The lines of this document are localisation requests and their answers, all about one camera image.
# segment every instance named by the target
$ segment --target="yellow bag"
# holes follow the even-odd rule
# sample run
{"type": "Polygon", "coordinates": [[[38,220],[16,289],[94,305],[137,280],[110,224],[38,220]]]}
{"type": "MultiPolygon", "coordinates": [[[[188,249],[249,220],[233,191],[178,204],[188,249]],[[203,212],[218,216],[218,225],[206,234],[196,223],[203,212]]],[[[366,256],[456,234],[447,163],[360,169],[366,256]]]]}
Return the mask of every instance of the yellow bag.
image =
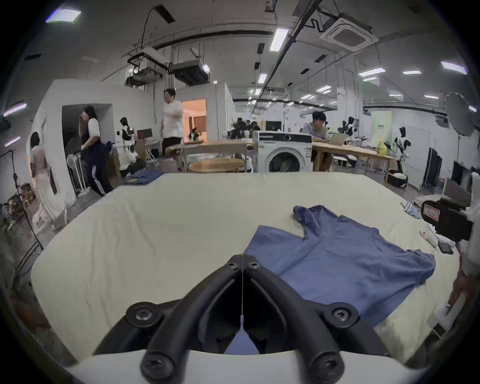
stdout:
{"type": "Polygon", "coordinates": [[[384,144],[383,140],[380,140],[377,145],[377,154],[385,156],[387,154],[387,146],[384,144]]]}

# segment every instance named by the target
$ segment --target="ceiling pipe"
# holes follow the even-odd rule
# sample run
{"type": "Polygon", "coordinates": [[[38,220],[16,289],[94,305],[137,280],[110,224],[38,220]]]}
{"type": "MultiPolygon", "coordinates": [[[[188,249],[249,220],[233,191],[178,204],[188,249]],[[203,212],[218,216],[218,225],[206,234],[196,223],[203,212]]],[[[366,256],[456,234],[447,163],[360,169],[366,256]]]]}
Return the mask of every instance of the ceiling pipe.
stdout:
{"type": "Polygon", "coordinates": [[[276,62],[275,64],[273,65],[273,68],[271,69],[271,71],[269,72],[268,76],[267,76],[267,79],[262,87],[262,91],[260,92],[260,97],[262,97],[262,95],[264,94],[265,92],[265,89],[267,88],[268,84],[270,83],[270,81],[273,79],[274,75],[275,75],[275,72],[277,71],[278,67],[280,66],[280,64],[282,63],[282,60],[284,59],[285,55],[287,54],[288,50],[290,49],[291,45],[295,42],[296,38],[298,37],[298,35],[300,34],[300,32],[302,31],[303,27],[305,26],[305,24],[310,20],[310,17],[313,15],[313,13],[317,10],[317,7],[320,5],[320,3],[322,2],[323,0],[313,0],[313,2],[311,3],[311,6],[309,8],[307,8],[299,22],[297,23],[297,25],[294,27],[294,32],[292,35],[288,35],[288,41],[286,42],[286,44],[283,46],[283,49],[282,51],[280,52],[280,54],[278,55],[278,58],[276,59],[276,62]]]}

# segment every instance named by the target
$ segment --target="washing machine door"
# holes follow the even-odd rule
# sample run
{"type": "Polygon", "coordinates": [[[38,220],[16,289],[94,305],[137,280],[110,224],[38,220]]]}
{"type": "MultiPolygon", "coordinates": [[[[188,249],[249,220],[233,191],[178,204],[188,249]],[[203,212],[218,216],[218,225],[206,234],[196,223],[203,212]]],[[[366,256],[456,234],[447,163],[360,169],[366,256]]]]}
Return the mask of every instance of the washing machine door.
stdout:
{"type": "Polygon", "coordinates": [[[272,151],[265,160],[266,172],[299,172],[305,170],[305,158],[296,149],[281,147],[272,151]]]}

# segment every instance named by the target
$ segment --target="round wooden table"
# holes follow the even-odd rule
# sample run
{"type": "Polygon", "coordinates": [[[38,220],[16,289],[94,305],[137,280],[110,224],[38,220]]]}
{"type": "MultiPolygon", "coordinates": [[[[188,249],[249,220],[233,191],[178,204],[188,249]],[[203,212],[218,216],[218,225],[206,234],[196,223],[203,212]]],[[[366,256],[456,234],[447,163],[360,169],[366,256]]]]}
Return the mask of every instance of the round wooden table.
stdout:
{"type": "Polygon", "coordinates": [[[210,160],[201,160],[188,166],[189,172],[195,173],[219,173],[235,172],[243,167],[242,159],[233,159],[231,157],[220,157],[210,160]]]}

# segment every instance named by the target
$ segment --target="t-shirt sleeve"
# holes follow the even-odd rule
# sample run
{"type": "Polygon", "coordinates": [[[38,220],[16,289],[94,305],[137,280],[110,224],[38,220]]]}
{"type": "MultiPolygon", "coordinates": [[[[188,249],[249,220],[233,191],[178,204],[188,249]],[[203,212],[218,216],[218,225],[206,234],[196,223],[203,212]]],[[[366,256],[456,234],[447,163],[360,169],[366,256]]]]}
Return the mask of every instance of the t-shirt sleeve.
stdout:
{"type": "Polygon", "coordinates": [[[88,121],[88,135],[90,137],[100,137],[100,126],[98,125],[98,121],[96,119],[90,119],[88,121]]]}

